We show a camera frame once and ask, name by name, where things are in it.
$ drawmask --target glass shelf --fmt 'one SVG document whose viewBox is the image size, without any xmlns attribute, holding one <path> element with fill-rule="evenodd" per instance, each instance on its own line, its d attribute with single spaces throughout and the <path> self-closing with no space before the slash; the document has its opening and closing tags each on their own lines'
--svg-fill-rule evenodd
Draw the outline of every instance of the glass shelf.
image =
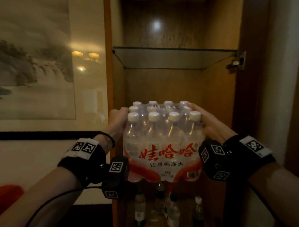
<svg viewBox="0 0 299 227">
<path fill-rule="evenodd" d="M 126 69 L 205 69 L 237 54 L 237 50 L 114 46 Z"/>
</svg>

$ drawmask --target person's left arm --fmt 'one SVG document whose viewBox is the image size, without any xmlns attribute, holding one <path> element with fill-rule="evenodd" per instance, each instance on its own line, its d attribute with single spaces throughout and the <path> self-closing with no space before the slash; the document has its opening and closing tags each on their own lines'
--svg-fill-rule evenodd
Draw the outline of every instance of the person's left arm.
<svg viewBox="0 0 299 227">
<path fill-rule="evenodd" d="M 127 114 L 128 108 L 121 108 L 119 111 L 112 110 L 109 115 L 109 124 L 103 132 L 117 141 L 123 133 Z M 110 139 L 99 134 L 94 140 L 99 141 L 99 145 L 108 154 L 112 148 Z M 81 183 L 71 171 L 63 167 L 57 167 L 30 188 L 0 216 L 0 226 L 25 226 L 33 213 L 46 201 L 58 194 L 81 187 Z M 30 226 L 55 226 L 81 192 L 73 192 L 50 202 L 37 214 Z"/>
</svg>

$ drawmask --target person's right hand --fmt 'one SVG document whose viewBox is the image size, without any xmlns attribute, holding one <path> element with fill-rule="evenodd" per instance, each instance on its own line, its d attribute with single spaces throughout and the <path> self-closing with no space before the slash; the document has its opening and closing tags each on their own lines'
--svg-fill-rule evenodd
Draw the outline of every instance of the person's right hand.
<svg viewBox="0 0 299 227">
<path fill-rule="evenodd" d="M 203 133 L 210 139 L 216 140 L 223 145 L 226 140 L 237 135 L 237 133 L 231 130 L 227 125 L 223 124 L 214 115 L 205 111 L 203 108 L 194 103 L 188 103 L 188 106 L 194 111 L 201 113 L 202 121 L 205 124 Z"/>
</svg>

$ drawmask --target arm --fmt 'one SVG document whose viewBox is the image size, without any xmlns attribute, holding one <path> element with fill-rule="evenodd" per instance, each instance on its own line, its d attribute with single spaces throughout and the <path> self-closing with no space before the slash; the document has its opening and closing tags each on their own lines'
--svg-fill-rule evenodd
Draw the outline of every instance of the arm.
<svg viewBox="0 0 299 227">
<path fill-rule="evenodd" d="M 201 112 L 206 125 L 203 132 L 207 137 L 223 144 L 237 135 L 201 107 L 195 104 L 188 106 Z M 299 178 L 277 163 L 269 163 L 253 173 L 247 181 L 285 226 L 299 226 Z"/>
<path fill-rule="evenodd" d="M 127 114 L 127 108 L 110 112 L 109 124 L 104 132 L 113 137 L 115 141 L 123 133 Z M 108 154 L 112 147 L 110 139 L 101 134 L 94 139 L 99 141 L 105 153 Z M 57 167 L 0 216 L 0 226 L 25 226 L 32 214 L 47 200 L 60 193 L 81 187 L 80 182 L 72 172 L 63 167 Z M 80 194 L 81 191 L 73 192 L 55 199 L 38 213 L 30 226 L 55 226 Z"/>
</svg>

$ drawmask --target wooden cabinet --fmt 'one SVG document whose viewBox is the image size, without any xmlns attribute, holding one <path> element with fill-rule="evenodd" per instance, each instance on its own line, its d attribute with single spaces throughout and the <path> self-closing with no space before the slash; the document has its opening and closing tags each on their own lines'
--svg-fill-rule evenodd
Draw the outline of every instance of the wooden cabinet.
<svg viewBox="0 0 299 227">
<path fill-rule="evenodd" d="M 267 0 L 104 0 L 109 109 L 129 107 L 134 101 L 188 100 L 211 112 L 237 133 L 254 136 L 268 7 Z M 124 48 L 125 52 L 119 53 L 114 48 L 113 54 L 114 46 L 131 49 Z M 226 65 L 234 57 L 217 58 L 219 52 L 212 53 L 211 49 L 231 51 L 232 55 L 246 52 L 245 69 L 229 73 Z M 159 59 L 161 54 L 155 50 L 163 50 L 165 56 L 176 58 L 164 68 L 163 63 L 170 58 Z M 186 50 L 203 53 L 180 55 L 180 51 Z M 196 64 L 211 58 L 212 63 Z M 194 62 L 195 66 L 177 69 L 184 60 Z M 111 157 L 122 151 L 120 141 Z M 155 185 L 145 180 L 141 185 L 147 200 L 147 219 L 150 219 Z M 196 182 L 180 181 L 174 188 L 182 209 L 181 226 L 191 226 L 190 211 L 195 195 L 203 198 L 207 226 L 238 226 L 239 194 L 235 185 L 209 180 L 203 172 Z M 128 182 L 125 197 L 112 202 L 114 227 L 133 225 L 135 193 L 135 184 Z M 166 226 L 159 218 L 152 219 L 158 221 L 148 221 L 147 226 Z"/>
</svg>

